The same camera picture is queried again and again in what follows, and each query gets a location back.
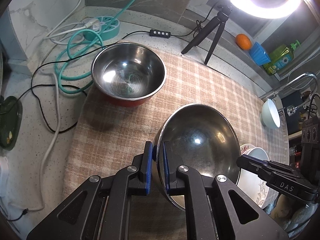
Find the orange tangerine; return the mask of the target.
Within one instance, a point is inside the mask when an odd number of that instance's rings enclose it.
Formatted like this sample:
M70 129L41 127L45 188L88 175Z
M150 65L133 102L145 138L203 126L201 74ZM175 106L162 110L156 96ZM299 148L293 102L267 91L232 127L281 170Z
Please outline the orange tangerine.
M235 37L235 42L242 50L250 50L252 48L252 42L245 34L238 34Z

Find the teal round power strip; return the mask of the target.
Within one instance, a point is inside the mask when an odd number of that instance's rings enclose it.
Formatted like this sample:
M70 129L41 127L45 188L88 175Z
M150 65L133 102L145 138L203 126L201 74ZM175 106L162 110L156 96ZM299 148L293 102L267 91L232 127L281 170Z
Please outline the teal round power strip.
M81 24L99 34L103 41L116 37L120 30L120 20L114 20L111 16L85 18Z

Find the dark green dish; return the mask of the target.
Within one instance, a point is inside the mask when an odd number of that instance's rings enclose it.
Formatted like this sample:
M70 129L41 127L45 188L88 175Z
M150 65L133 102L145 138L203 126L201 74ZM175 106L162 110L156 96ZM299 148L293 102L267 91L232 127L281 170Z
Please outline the dark green dish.
M1 148L10 151L14 148L22 121L23 108L14 96L1 102Z

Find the black inline light controller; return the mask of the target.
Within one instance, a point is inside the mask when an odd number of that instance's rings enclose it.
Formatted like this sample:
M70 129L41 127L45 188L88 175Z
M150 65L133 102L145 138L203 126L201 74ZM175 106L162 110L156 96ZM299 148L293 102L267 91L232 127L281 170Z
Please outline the black inline light controller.
M161 31L156 29L150 29L149 36L151 37L162 37L162 38L170 38L171 32L169 31Z

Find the blue fluted cup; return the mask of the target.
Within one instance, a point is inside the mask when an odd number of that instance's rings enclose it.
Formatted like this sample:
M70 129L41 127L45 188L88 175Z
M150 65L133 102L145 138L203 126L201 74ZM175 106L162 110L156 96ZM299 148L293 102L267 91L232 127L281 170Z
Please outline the blue fluted cup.
M249 50L249 55L258 66L271 62L268 53L258 42L253 44L252 48Z

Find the white plate olive leaf pattern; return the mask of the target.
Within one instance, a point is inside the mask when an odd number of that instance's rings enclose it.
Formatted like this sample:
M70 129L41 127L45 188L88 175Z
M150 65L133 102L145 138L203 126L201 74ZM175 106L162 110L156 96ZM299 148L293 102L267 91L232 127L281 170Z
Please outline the white plate olive leaf pattern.
M260 147L248 150L244 154L260 160L269 160L266 151ZM256 174L241 169L237 186L251 198L259 207L265 208L272 203L277 193L266 186L266 182L261 180Z

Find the red steel-lined bowl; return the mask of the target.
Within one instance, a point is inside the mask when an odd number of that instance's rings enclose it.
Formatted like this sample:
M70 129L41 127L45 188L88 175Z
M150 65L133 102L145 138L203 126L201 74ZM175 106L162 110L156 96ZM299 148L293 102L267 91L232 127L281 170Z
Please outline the red steel-lined bowl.
M112 104L136 107L150 100L164 86L167 69L150 48L122 42L103 49L91 64L97 89Z

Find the beige plaid cloth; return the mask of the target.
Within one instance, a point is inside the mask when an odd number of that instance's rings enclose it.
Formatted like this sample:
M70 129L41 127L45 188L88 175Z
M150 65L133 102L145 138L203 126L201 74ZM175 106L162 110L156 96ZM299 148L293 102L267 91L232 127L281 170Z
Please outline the beige plaid cloth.
M138 107L119 107L92 87L76 126L65 170L63 196L88 177L108 177L131 164L153 141L167 118L189 103L212 106L234 128L240 144L263 148L271 160L289 163L287 126L269 129L260 121L263 102L250 90L195 61L158 50L167 79L162 89Z

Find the small pink floral plate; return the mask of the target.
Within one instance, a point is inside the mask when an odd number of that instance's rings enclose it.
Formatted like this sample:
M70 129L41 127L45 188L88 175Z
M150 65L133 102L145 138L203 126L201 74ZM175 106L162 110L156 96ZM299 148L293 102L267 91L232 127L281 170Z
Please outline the small pink floral plate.
M241 152L241 155L243 155L245 152L247 152L248 150L251 150L255 148L254 145L252 144L243 144L240 146L240 152Z

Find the green dish soap bottle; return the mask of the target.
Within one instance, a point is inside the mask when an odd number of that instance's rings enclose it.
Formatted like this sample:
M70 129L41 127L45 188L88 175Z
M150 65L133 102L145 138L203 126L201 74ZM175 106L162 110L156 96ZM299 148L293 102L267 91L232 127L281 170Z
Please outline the green dish soap bottle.
M268 75L274 75L278 70L283 69L288 63L294 59L294 51L300 46L300 42L286 45L282 44L274 51L269 53L270 62L263 65Z

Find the light blue ceramic bowl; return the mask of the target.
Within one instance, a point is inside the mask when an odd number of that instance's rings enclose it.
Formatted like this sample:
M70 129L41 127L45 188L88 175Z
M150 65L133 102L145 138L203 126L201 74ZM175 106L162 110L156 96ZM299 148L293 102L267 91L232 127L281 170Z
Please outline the light blue ceramic bowl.
M267 99L261 109L260 119L264 126L270 129L280 127L280 116L276 105L271 99Z

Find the chrome kitchen faucet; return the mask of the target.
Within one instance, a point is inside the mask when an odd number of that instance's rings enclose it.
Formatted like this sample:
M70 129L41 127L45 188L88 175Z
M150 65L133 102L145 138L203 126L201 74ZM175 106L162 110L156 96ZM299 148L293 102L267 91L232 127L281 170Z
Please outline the chrome kitchen faucet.
M296 77L292 81L288 82L287 84L280 86L280 87L276 88L275 90L271 90L271 91L265 93L264 95L260 96L259 98L261 100L263 100L263 102L267 101L267 99L274 99L280 92L282 92L283 90L289 89L290 87L292 87L293 85L295 85L296 83L298 83L299 81L301 81L305 78L310 78L315 81L315 88L311 93L312 95L315 94L317 87L318 87L317 75L312 72L304 72L303 74L299 75L298 77ZM288 116L292 116L303 105L304 105L304 103L301 103L298 106L292 105L290 107L284 107L284 108L280 109L280 111L284 110L284 112Z

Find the large stainless steel bowl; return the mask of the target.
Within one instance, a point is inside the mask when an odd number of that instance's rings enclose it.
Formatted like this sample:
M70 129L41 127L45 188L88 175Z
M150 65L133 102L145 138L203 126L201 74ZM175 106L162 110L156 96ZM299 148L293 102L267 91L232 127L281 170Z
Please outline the large stainless steel bowl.
M191 103L172 113L153 141L152 178L160 193L176 208L184 210L183 196L169 196L164 187L163 155L160 146L168 141L168 153L179 155L185 165L201 175L225 175L237 184L240 145L228 120L211 106Z

